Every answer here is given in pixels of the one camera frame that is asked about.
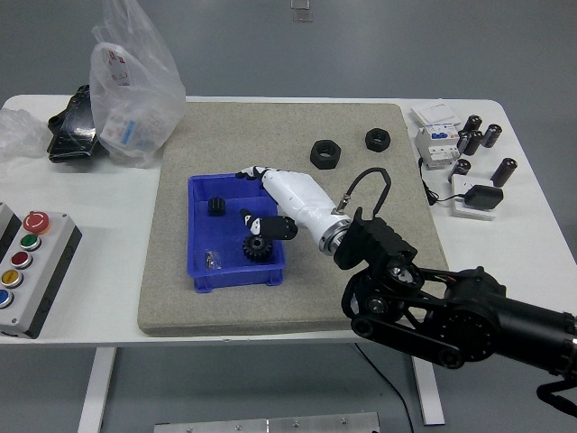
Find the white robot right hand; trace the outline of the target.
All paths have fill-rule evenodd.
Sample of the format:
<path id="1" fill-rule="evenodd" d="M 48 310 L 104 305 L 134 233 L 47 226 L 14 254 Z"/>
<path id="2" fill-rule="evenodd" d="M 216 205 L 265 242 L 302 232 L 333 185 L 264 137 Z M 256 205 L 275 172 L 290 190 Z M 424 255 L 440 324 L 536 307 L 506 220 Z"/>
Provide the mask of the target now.
<path id="1" fill-rule="evenodd" d="M 235 174 L 239 179 L 259 180 L 264 189 L 298 228 L 306 228 L 321 251 L 343 236 L 351 219 L 337 214 L 336 204 L 306 173 L 252 166 Z"/>

